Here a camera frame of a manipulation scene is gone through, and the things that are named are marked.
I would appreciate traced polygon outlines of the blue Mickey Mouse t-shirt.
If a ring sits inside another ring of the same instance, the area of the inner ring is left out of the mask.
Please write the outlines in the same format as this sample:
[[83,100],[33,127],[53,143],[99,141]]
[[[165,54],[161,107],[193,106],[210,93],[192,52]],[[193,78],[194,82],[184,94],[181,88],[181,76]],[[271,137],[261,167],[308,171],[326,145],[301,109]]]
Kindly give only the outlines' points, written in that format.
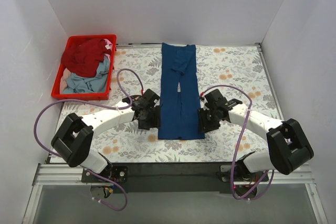
[[196,46],[162,44],[160,94],[160,140],[198,140],[205,133],[198,129]]

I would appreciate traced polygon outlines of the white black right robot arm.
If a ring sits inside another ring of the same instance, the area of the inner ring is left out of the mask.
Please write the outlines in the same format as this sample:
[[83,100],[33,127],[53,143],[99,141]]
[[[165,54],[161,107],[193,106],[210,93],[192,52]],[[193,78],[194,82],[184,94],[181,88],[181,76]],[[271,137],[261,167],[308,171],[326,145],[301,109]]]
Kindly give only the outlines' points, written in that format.
[[253,111],[237,99],[227,100],[218,89],[202,93],[200,99],[205,101],[205,106],[198,110],[201,132],[217,130],[220,122],[226,121],[244,127],[267,142],[266,151],[253,151],[238,160],[237,173],[242,180],[251,180],[257,172],[266,170],[288,175],[314,157],[297,120],[282,121]]

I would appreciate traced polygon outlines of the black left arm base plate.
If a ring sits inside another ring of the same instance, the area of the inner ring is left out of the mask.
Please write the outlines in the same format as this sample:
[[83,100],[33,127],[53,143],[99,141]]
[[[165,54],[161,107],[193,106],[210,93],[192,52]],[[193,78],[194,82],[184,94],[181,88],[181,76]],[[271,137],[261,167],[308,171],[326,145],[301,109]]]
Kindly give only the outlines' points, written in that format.
[[[102,172],[100,176],[107,177],[116,183],[125,183],[128,180],[128,167],[117,165],[109,169],[108,172]],[[90,172],[83,170],[81,182],[83,183],[103,183],[106,182],[104,179],[98,178],[92,175]]]

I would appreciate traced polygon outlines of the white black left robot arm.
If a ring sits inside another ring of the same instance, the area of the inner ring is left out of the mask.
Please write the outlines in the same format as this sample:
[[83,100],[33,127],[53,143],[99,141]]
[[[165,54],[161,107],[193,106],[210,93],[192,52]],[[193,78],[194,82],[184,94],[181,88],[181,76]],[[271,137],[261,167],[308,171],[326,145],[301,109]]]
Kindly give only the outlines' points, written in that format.
[[138,121],[141,130],[158,129],[159,99],[154,91],[147,89],[143,95],[122,99],[113,109],[83,116],[68,114],[53,137],[51,146],[69,167],[89,169],[98,181],[106,182],[111,178],[112,164],[91,148],[92,140],[113,127],[132,121]]

